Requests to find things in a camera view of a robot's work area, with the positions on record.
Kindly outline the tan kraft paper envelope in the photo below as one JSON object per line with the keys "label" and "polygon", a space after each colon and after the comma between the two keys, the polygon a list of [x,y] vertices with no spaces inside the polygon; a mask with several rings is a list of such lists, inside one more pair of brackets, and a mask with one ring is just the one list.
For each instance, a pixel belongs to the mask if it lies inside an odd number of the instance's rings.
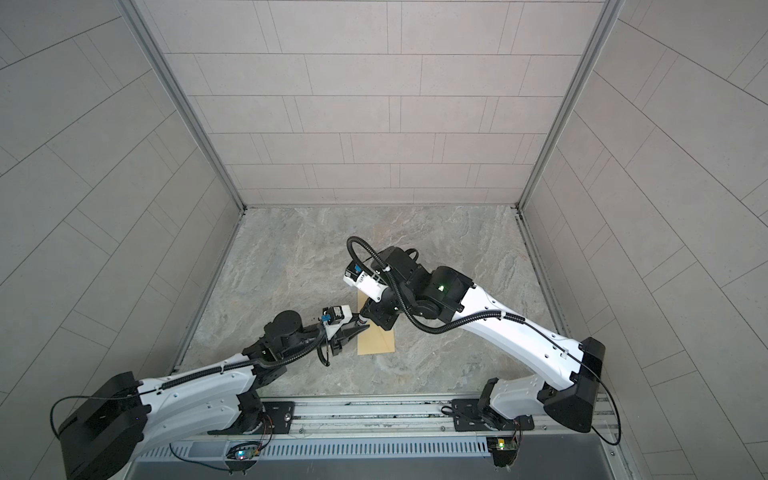
{"label": "tan kraft paper envelope", "polygon": [[356,337],[358,355],[377,355],[395,352],[393,330],[384,330],[372,320],[368,320],[366,325],[367,329]]}

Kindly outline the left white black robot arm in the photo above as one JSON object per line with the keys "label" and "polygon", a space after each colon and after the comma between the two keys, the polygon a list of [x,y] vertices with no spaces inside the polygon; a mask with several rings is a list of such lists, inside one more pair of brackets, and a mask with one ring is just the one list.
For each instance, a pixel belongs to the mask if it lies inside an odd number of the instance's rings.
{"label": "left white black robot arm", "polygon": [[287,365],[318,352],[336,355],[367,329],[347,305],[327,307],[305,325],[286,310],[241,353],[207,367],[139,380],[132,372],[111,377],[55,432],[69,479],[109,479],[147,450],[198,434],[239,435],[264,421],[259,388]]}

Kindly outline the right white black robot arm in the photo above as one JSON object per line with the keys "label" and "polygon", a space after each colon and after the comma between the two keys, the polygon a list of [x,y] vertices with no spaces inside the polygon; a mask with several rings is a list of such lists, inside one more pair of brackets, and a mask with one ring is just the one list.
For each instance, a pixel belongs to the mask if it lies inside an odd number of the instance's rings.
{"label": "right white black robot arm", "polygon": [[401,316],[433,335],[464,329],[533,372],[488,380],[473,412],[457,417],[511,431],[527,428],[532,416],[547,415],[572,431],[592,431],[605,355],[601,342],[561,336],[504,306],[463,273],[448,266],[429,271],[417,259],[416,250],[399,247],[367,261],[352,258],[344,280],[367,296],[363,318],[384,330]]}

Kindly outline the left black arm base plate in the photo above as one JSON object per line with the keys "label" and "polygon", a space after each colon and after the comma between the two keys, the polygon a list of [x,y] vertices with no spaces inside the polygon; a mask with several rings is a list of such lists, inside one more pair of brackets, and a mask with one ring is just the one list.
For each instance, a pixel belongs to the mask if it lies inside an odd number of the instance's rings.
{"label": "left black arm base plate", "polygon": [[253,434],[287,435],[290,432],[296,403],[292,401],[266,401]]}

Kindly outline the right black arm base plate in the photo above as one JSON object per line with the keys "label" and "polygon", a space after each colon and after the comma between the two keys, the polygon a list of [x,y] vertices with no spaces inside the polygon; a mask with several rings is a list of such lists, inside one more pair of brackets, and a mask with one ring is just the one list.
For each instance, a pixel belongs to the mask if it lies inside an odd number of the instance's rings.
{"label": "right black arm base plate", "polygon": [[441,412],[453,420],[457,432],[526,432],[535,429],[530,415],[506,419],[490,407],[481,408],[479,403],[480,400],[474,398],[452,399],[449,405],[441,408]]}

